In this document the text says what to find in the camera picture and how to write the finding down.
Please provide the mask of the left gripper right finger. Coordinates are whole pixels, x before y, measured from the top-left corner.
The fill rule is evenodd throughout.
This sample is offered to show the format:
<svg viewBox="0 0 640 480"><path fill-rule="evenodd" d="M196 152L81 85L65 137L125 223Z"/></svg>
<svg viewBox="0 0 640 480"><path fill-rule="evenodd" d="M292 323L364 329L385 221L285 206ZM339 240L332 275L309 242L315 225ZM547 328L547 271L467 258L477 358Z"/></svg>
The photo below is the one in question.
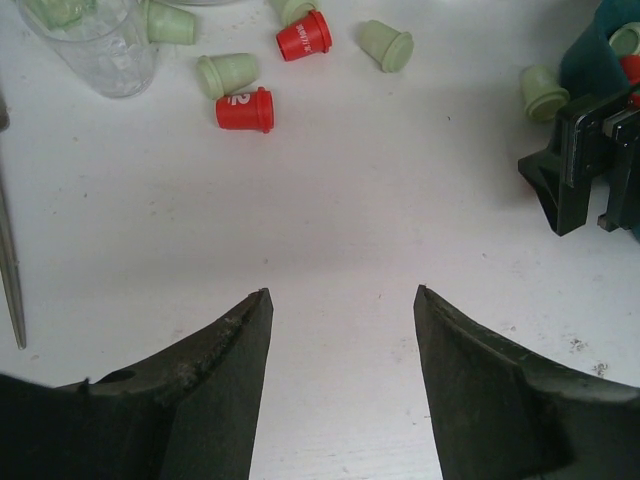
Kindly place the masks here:
<svg viewBox="0 0 640 480"><path fill-rule="evenodd" d="M424 285L414 319L443 478L638 478L638 388L540 356Z"/></svg>

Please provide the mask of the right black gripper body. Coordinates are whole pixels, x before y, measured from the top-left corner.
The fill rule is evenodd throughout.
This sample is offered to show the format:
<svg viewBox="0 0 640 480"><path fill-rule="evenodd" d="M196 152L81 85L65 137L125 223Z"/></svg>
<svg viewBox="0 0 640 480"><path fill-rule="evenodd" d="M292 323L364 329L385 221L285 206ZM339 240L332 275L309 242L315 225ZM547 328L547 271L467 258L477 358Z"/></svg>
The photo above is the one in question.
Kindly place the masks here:
<svg viewBox="0 0 640 480"><path fill-rule="evenodd" d="M611 232L639 224L637 92L626 89L605 99L585 96L560 111L559 233L585 224L592 182L601 175L609 180L609 197L599 226Z"/></svg>

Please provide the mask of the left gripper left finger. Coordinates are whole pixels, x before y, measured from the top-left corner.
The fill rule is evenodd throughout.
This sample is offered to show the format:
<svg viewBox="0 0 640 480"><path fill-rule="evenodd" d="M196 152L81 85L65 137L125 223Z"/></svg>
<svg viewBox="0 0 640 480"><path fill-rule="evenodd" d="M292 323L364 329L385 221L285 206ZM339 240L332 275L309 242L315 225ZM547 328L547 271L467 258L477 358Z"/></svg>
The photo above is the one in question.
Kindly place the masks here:
<svg viewBox="0 0 640 480"><path fill-rule="evenodd" d="M97 382L1 379L5 479L245 479L270 346L268 290Z"/></svg>

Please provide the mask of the green capsule far left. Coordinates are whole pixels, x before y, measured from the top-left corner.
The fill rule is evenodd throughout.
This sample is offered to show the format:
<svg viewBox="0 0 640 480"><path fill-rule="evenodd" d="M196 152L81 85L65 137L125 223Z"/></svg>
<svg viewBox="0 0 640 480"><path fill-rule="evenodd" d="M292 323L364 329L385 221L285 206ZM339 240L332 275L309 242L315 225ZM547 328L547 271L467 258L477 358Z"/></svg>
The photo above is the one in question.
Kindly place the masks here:
<svg viewBox="0 0 640 480"><path fill-rule="evenodd" d="M195 68L202 91L211 100L234 93L259 78L258 60L250 53L203 55Z"/></svg>

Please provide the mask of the red capsule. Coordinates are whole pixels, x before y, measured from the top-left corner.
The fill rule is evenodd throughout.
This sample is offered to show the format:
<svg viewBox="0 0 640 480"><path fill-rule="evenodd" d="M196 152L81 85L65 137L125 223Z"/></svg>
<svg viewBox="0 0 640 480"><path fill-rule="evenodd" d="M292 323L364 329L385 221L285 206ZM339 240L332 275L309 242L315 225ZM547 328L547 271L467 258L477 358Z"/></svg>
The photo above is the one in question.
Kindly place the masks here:
<svg viewBox="0 0 640 480"><path fill-rule="evenodd" d="M275 125L272 93L256 91L224 96L215 103L218 125L226 130L255 130L269 133Z"/></svg>
<svg viewBox="0 0 640 480"><path fill-rule="evenodd" d="M326 54L333 45L329 25L318 10L311 10L304 18L281 30L276 35L276 42L287 62L318 53Z"/></svg>

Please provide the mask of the silver fork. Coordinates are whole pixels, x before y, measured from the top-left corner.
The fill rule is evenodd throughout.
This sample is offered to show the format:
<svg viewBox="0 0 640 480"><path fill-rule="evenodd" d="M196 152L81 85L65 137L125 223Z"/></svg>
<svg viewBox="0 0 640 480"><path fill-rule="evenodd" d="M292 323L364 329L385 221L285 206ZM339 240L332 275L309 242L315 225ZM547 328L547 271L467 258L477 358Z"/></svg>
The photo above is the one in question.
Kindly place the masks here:
<svg viewBox="0 0 640 480"><path fill-rule="evenodd" d="M17 346L27 347L26 322L11 218L4 180L1 180L1 277Z"/></svg>

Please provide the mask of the green capsule upper right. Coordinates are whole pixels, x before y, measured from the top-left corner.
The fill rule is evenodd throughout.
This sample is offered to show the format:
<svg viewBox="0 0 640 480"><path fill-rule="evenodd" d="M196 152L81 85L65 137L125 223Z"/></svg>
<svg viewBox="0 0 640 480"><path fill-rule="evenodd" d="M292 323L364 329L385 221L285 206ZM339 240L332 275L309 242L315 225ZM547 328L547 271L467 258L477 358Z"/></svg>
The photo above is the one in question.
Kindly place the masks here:
<svg viewBox="0 0 640 480"><path fill-rule="evenodd" d="M570 102L555 70L545 65L532 65L520 74L520 91L526 117L537 123L553 120L556 113Z"/></svg>

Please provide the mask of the green capsule by plate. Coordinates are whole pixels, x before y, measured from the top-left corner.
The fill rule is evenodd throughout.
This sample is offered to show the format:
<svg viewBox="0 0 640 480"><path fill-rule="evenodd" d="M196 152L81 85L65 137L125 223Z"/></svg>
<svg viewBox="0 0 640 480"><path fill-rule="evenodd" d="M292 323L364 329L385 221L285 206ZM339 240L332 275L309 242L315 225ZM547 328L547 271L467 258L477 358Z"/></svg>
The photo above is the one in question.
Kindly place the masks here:
<svg viewBox="0 0 640 480"><path fill-rule="evenodd" d="M317 0L270 0L269 3L283 26L289 26L311 11L320 9Z"/></svg>

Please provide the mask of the green capsule top middle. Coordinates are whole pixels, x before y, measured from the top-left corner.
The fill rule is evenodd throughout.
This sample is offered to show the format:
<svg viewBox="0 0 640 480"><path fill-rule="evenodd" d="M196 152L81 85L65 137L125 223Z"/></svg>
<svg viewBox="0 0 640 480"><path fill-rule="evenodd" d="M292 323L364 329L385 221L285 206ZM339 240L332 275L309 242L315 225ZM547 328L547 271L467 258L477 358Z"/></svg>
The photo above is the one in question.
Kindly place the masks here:
<svg viewBox="0 0 640 480"><path fill-rule="evenodd" d="M410 61L415 47L409 32L398 31L377 20L362 24L357 43L385 73L402 71Z"/></svg>

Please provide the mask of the teal plastic storage basket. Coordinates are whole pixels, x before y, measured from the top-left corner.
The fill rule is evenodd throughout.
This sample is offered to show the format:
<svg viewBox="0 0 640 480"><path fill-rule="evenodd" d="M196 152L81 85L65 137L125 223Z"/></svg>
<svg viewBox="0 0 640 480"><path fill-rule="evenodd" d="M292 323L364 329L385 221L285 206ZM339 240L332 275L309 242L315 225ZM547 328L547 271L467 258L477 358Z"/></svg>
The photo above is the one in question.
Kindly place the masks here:
<svg viewBox="0 0 640 480"><path fill-rule="evenodd" d="M572 99L585 95L606 98L630 87L609 37L623 25L639 20L639 2L604 0L591 23L565 52L559 83Z"/></svg>

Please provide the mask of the clear glass cup left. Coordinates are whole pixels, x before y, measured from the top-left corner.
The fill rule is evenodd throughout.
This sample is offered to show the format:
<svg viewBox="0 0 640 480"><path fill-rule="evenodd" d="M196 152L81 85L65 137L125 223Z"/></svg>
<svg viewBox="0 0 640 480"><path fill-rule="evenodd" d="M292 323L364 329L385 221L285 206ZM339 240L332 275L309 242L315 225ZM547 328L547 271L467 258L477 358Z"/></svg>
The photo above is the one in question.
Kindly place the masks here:
<svg viewBox="0 0 640 480"><path fill-rule="evenodd" d="M155 50L139 1L18 1L25 24L89 87L135 96L155 73Z"/></svg>

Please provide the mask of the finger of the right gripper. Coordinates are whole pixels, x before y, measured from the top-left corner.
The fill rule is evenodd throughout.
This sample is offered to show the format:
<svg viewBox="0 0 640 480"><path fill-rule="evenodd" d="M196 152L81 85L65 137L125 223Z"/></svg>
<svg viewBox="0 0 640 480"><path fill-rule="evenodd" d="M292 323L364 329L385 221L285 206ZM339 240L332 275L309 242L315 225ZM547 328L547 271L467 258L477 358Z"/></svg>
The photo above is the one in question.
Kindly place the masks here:
<svg viewBox="0 0 640 480"><path fill-rule="evenodd" d="M555 234L564 236L586 223L595 158L592 145L566 149L551 139L542 150L518 161L518 171L534 189Z"/></svg>

